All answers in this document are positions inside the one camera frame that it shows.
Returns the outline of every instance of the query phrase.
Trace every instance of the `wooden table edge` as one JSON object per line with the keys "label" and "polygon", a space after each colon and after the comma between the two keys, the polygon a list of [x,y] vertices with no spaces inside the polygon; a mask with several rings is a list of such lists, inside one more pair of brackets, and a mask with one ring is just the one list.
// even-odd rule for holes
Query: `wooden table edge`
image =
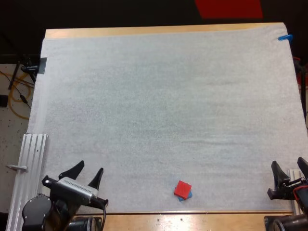
{"label": "wooden table edge", "polygon": [[45,38],[91,38],[116,35],[137,35],[156,33],[179,33],[197,31],[224,31],[257,28],[261,26],[283,25],[283,23],[242,23],[242,24],[214,24],[190,26],[142,26],[142,27],[102,27],[102,28],[69,28],[47,29]]}

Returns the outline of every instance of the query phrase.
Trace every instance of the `cable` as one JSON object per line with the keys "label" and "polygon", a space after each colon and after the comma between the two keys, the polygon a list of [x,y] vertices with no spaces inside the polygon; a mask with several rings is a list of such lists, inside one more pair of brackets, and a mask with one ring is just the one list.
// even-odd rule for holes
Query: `cable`
{"label": "cable", "polygon": [[103,211],[104,211],[104,217],[103,217],[103,221],[102,221],[101,231],[103,231],[105,221],[106,221],[106,208],[105,208],[105,206],[103,206]]}
{"label": "cable", "polygon": [[103,231],[107,214],[106,214],[106,207],[101,200],[103,200],[103,199],[92,197],[91,198],[91,204],[94,205],[93,206],[94,208],[100,208],[101,210],[103,210],[104,217],[103,217],[102,226],[101,226],[101,231]]}
{"label": "cable", "polygon": [[[8,76],[7,76],[6,74],[4,74],[2,71],[0,71],[0,73],[1,73],[2,75],[4,75],[4,76],[8,79],[9,82],[11,82],[11,80],[8,78]],[[19,91],[19,89],[18,89],[14,84],[12,84],[12,86],[15,87],[15,89],[19,92],[19,94],[21,94],[21,92]]]}
{"label": "cable", "polygon": [[[11,80],[8,78],[8,76],[7,76],[5,73],[3,73],[2,71],[0,71],[0,74],[4,75],[4,76],[9,80],[9,82],[11,82]],[[25,73],[25,75],[23,75],[23,76],[20,77],[20,80],[23,80],[26,76],[27,76],[27,74]],[[17,116],[17,117],[19,117],[19,118],[21,118],[21,119],[29,120],[29,117],[25,117],[25,116],[22,116],[22,115],[18,114],[18,113],[13,109],[12,103],[11,103],[11,99],[13,99],[13,101],[15,101],[15,102],[23,102],[23,103],[27,104],[27,106],[28,106],[29,108],[31,108],[30,105],[28,104],[28,101],[26,100],[26,99],[31,95],[30,86],[27,85],[27,84],[25,84],[25,85],[28,87],[28,95],[27,95],[27,97],[25,97],[24,95],[22,95],[21,92],[18,90],[18,88],[17,88],[14,84],[12,84],[12,89],[11,89],[11,91],[10,91],[10,93],[9,93],[8,105],[9,105],[10,110],[13,112],[13,114],[14,114],[15,116]],[[17,100],[17,99],[14,98],[14,96],[13,96],[13,91],[14,91],[14,89],[16,89],[16,90],[19,92],[19,97],[21,98],[21,100]]]}

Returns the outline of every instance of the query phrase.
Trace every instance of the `wooden tabletop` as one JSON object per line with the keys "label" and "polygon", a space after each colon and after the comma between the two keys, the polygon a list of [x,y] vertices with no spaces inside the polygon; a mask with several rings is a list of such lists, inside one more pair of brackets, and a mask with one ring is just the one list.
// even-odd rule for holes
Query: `wooden tabletop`
{"label": "wooden tabletop", "polygon": [[[222,31],[249,29],[281,23],[221,24],[196,26],[153,26],[117,28],[48,29],[45,38],[91,38],[100,36],[177,33],[193,31]],[[220,211],[179,212],[153,214],[110,214],[106,218],[105,231],[263,231],[264,216],[291,215],[291,211]]]}
{"label": "wooden tabletop", "polygon": [[87,38],[87,37],[114,36],[114,35],[241,30],[241,29],[249,29],[261,26],[279,25],[279,24],[282,23],[243,23],[243,24],[218,24],[218,25],[195,25],[195,26],[48,29],[46,30],[45,38],[64,39],[64,38]]}

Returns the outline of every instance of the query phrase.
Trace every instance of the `red object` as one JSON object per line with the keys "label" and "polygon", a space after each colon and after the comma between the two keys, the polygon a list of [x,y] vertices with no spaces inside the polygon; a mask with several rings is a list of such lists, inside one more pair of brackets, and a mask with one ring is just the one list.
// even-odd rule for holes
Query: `red object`
{"label": "red object", "polygon": [[186,200],[192,186],[179,180],[177,187],[174,190],[174,194],[180,198]]}
{"label": "red object", "polygon": [[308,188],[308,185],[298,186],[297,188],[293,189],[293,194],[294,194],[296,201],[298,201],[298,199],[299,199],[297,194],[296,194],[296,191],[299,190],[299,189],[303,189],[303,188]]}
{"label": "red object", "polygon": [[263,18],[260,0],[195,0],[204,19]]}

